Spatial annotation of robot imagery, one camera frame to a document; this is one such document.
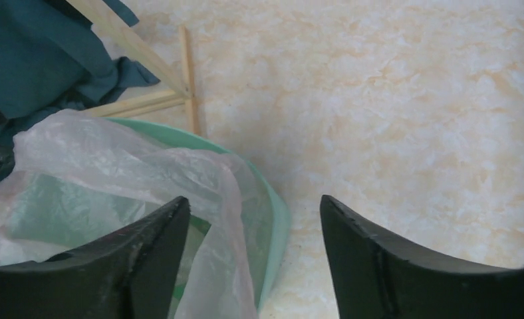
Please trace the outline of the pink plastic trash bag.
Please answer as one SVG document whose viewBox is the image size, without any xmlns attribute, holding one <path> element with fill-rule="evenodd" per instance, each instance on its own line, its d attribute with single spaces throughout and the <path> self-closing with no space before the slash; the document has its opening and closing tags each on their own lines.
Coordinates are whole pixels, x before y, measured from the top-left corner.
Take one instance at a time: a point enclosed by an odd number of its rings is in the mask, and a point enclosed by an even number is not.
<svg viewBox="0 0 524 319">
<path fill-rule="evenodd" d="M 62 111 L 0 183 L 0 318 L 256 318 L 273 214 L 234 154 Z"/>
</svg>

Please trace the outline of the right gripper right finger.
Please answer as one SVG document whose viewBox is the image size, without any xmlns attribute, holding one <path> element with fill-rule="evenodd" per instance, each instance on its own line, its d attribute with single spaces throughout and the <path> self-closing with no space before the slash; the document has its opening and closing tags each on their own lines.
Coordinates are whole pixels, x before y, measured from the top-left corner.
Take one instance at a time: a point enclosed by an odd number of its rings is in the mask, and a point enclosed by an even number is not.
<svg viewBox="0 0 524 319">
<path fill-rule="evenodd" d="M 524 268 L 434 251 L 330 195 L 320 214 L 341 318 L 524 318 Z"/>
</svg>

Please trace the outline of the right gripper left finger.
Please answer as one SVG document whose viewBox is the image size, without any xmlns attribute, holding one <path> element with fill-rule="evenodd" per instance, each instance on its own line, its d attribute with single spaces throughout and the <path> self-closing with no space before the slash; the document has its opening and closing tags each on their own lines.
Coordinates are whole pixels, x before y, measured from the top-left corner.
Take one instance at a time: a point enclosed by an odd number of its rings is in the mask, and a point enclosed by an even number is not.
<svg viewBox="0 0 524 319">
<path fill-rule="evenodd" d="M 189 220 L 177 197 L 43 262 L 0 266 L 0 318 L 167 318 Z"/>
</svg>

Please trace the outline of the green plastic trash bin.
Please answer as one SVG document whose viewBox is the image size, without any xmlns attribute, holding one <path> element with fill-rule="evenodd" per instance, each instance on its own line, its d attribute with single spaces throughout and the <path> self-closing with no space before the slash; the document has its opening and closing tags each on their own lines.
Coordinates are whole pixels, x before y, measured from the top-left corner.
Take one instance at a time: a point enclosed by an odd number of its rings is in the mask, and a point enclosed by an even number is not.
<svg viewBox="0 0 524 319">
<path fill-rule="evenodd" d="M 14 152 L 0 266 L 43 261 L 184 196 L 192 218 L 170 318 L 257 317 L 289 212 L 249 162 L 167 126 L 66 113 L 18 134 Z"/>
</svg>

